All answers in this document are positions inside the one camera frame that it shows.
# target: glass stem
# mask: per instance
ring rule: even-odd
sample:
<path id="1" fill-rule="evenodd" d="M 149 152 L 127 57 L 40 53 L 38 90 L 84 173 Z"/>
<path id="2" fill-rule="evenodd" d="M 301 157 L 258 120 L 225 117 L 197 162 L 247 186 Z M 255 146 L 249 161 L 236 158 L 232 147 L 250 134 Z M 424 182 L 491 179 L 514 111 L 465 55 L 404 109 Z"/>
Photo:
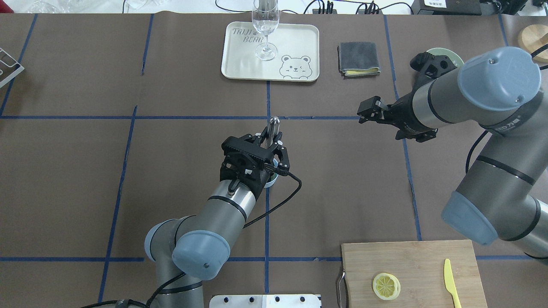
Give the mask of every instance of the glass stem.
<path id="1" fill-rule="evenodd" d="M 265 53 L 267 53 L 267 52 L 270 51 L 269 36 L 268 36 L 268 35 L 265 35 L 265 37 L 266 37 L 266 45 L 263 47 L 262 50 L 263 50 Z"/>

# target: bear illustration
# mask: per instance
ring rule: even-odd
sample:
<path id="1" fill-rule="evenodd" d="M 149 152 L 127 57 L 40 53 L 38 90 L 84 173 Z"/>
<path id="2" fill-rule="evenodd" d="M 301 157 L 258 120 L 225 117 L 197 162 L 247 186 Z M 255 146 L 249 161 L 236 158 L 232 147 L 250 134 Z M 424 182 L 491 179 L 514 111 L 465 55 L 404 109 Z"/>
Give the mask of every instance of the bear illustration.
<path id="1" fill-rule="evenodd" d="M 291 56 L 285 55 L 282 57 L 282 62 L 279 73 L 283 76 L 283 79 L 306 80 L 312 75 L 309 56 L 291 58 Z"/>

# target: small bowl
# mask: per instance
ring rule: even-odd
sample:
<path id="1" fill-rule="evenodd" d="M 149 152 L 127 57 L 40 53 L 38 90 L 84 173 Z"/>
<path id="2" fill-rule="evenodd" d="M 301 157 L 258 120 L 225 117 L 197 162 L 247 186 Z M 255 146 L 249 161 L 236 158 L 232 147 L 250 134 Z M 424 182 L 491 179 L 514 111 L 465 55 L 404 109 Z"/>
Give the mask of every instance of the small bowl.
<path id="1" fill-rule="evenodd" d="M 274 158 L 274 166 L 275 167 L 278 167 L 278 161 Z M 277 173 L 274 173 L 274 175 L 271 175 L 269 177 L 269 181 L 266 182 L 266 185 L 265 185 L 265 188 L 269 188 L 270 186 L 274 185 L 274 182 L 276 182 L 276 180 L 278 179 L 278 174 Z"/>
<path id="2" fill-rule="evenodd" d="M 446 55 L 456 67 L 461 67 L 464 65 L 464 61 L 459 57 L 459 55 L 447 48 L 436 47 L 427 50 L 427 52 L 433 55 Z"/>

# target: lemon slice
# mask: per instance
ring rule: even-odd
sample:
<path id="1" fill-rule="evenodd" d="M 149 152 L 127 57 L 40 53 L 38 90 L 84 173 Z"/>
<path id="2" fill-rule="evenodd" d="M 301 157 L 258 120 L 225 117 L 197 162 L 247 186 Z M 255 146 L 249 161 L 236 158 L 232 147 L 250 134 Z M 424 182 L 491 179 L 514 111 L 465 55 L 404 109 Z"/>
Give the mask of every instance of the lemon slice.
<path id="1" fill-rule="evenodd" d="M 398 278 L 389 273 L 380 273 L 373 279 L 373 292 L 382 300 L 396 299 L 401 290 Z"/>

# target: table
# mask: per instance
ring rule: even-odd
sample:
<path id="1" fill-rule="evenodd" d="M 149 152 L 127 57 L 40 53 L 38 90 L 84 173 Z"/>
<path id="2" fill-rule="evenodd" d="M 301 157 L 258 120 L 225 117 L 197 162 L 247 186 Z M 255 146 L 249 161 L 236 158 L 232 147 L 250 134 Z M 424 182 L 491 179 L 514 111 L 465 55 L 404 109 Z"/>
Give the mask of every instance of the table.
<path id="1" fill-rule="evenodd" d="M 306 292 L 335 307 L 342 243 L 463 238 L 439 216 L 482 129 L 465 122 L 424 144 L 396 141 L 393 127 L 358 124 L 357 107 L 410 91 L 408 63 L 419 52 L 446 47 L 466 61 L 517 45 L 519 30 L 548 21 L 284 13 L 282 22 L 313 24 L 321 35 L 319 79 L 296 84 L 222 76 L 225 27 L 248 19 L 0 15 L 2 48 L 26 68 L 0 89 L 2 307 L 146 300 L 156 287 L 147 231 L 197 213 L 217 185 L 221 142 L 262 130 L 271 115 L 282 117 L 303 188 L 242 232 L 219 276 L 204 283 L 207 301 Z M 336 46 L 347 41 L 376 42 L 382 73 L 343 79 Z M 547 187 L 544 173 L 533 196 L 548 200 Z M 294 188 L 279 179 L 251 218 Z M 500 240 L 475 252 L 490 307 L 548 302 L 546 267 Z"/>

